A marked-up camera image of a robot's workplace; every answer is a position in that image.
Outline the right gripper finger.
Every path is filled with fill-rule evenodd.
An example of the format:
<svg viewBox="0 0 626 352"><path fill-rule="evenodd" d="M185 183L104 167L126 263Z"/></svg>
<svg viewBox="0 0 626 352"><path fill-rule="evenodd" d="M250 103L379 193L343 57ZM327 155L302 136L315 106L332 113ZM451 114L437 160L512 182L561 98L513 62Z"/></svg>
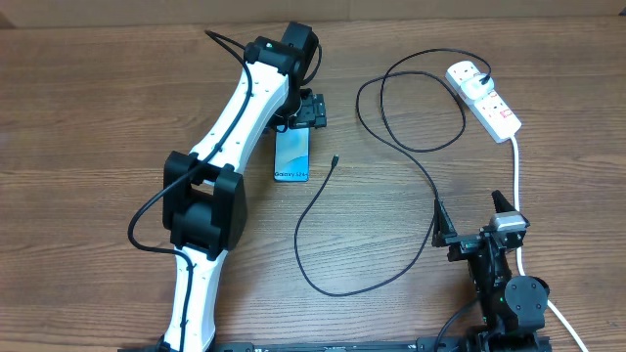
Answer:
<svg viewBox="0 0 626 352"><path fill-rule="evenodd" d="M495 211L497 213L506 213L515 211L515 207L505 198L505 196L499 191L493 191L491 193Z"/></svg>
<svg viewBox="0 0 626 352"><path fill-rule="evenodd" d="M434 200L434 219L432 228L432 245L447 246L448 240L457 236L457 231L451 221L443 202Z"/></svg>

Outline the Samsung Galaxy smartphone blue screen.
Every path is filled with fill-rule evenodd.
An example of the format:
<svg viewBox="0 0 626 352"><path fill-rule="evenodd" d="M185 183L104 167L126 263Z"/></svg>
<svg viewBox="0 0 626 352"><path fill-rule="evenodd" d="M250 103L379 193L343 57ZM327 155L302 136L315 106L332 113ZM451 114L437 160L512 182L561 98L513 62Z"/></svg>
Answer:
<svg viewBox="0 0 626 352"><path fill-rule="evenodd" d="M274 180L307 182L309 180L310 129L288 129L276 134Z"/></svg>

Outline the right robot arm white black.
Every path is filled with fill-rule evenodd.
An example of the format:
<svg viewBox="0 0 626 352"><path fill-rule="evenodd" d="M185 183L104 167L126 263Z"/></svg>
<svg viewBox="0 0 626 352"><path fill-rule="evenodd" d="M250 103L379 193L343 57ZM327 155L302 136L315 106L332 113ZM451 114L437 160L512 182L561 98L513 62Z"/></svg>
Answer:
<svg viewBox="0 0 626 352"><path fill-rule="evenodd" d="M533 351L552 349L550 339L538 331L545 327L550 288L538 277L514 276L507 253L523 246L529 221L498 190L492 193L495 214L474 235L460 235L440 199L434 201L433 240L446 247L450 262L466 261L476 299L461 308L455 322L473 305L482 311L483 324L467 329L463 337L445 342L445 325L433 349L445 351Z"/></svg>

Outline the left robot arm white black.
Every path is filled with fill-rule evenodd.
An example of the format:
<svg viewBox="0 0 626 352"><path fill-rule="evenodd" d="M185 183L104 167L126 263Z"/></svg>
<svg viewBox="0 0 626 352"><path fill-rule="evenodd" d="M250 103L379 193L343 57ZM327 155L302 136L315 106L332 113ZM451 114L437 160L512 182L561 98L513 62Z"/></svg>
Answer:
<svg viewBox="0 0 626 352"><path fill-rule="evenodd" d="M167 158L162 224L177 269L170 325L156 350L207 351L213 344L222 267L246 226L246 165L265 130L326 125L322 98L307 86L321 56L318 36L298 22L278 41L259 36L246 44L238 88L211 130L188 154Z"/></svg>

